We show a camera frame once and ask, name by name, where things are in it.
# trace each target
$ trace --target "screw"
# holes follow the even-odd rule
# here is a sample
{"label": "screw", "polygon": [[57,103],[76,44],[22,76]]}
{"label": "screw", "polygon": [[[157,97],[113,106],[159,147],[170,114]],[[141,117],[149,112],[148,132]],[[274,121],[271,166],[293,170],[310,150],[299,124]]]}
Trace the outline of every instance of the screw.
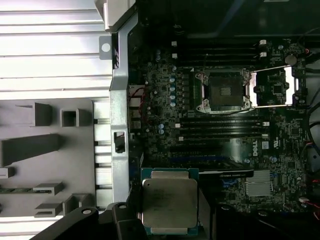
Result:
{"label": "screw", "polygon": [[259,211],[258,214],[261,216],[261,217],[266,217],[268,216],[268,213],[266,211]]}
{"label": "screw", "polygon": [[90,209],[85,209],[82,211],[83,214],[90,214],[91,213],[91,210]]}

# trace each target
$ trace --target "capacitor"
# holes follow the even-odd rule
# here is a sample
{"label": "capacitor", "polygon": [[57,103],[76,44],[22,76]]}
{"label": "capacitor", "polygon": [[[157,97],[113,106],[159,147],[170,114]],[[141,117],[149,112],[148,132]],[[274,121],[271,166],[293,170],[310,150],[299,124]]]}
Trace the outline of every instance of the capacitor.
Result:
{"label": "capacitor", "polygon": [[278,161],[278,158],[276,158],[275,156],[271,156],[269,159],[273,164],[275,164]]}

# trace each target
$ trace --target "chip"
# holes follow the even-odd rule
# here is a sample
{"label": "chip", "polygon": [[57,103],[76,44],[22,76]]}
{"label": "chip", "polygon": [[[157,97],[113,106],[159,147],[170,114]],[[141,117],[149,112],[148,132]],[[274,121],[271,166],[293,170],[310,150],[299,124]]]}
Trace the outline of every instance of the chip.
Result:
{"label": "chip", "polygon": [[288,162],[288,168],[295,169],[296,168],[296,163],[294,161],[289,161]]}
{"label": "chip", "polygon": [[282,94],[282,85],[274,85],[273,86],[273,94]]}
{"label": "chip", "polygon": [[299,135],[299,128],[291,128],[291,135]]}
{"label": "chip", "polygon": [[209,77],[209,103],[210,107],[242,107],[244,103],[243,77],[211,75]]}

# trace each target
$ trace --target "gray plastic panel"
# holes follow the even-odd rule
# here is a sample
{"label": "gray plastic panel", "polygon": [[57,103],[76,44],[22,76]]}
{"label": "gray plastic panel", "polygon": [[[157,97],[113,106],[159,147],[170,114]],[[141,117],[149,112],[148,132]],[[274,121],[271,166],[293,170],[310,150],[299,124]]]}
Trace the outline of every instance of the gray plastic panel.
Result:
{"label": "gray plastic panel", "polygon": [[[24,117],[24,107],[17,106],[32,106],[34,102],[48,104],[52,107],[52,123],[50,126],[29,127],[16,124],[21,122]],[[80,127],[61,127],[60,110],[62,109],[84,110],[91,115],[90,124]],[[1,188],[32,189],[39,186],[51,186],[52,188],[59,188],[57,194],[1,194],[0,188],[0,204],[3,207],[0,217],[34,216],[38,212],[36,208],[47,203],[61,204],[58,210],[62,211],[62,203],[72,194],[89,194],[93,198],[95,197],[94,126],[92,118],[93,103],[86,98],[0,101],[1,139],[46,134],[58,134],[64,139],[64,144],[58,151],[14,162],[9,167],[15,168],[15,175],[8,179],[0,178]],[[56,187],[52,185],[59,183],[63,184],[62,191],[60,191],[60,185]]]}

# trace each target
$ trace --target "dell logo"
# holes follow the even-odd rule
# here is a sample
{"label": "dell logo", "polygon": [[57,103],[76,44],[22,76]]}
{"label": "dell logo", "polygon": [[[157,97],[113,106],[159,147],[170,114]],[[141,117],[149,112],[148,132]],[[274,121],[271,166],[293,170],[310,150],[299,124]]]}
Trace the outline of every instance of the dell logo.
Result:
{"label": "dell logo", "polygon": [[253,156],[254,157],[257,157],[258,156],[258,140],[255,140],[254,142],[253,142]]}

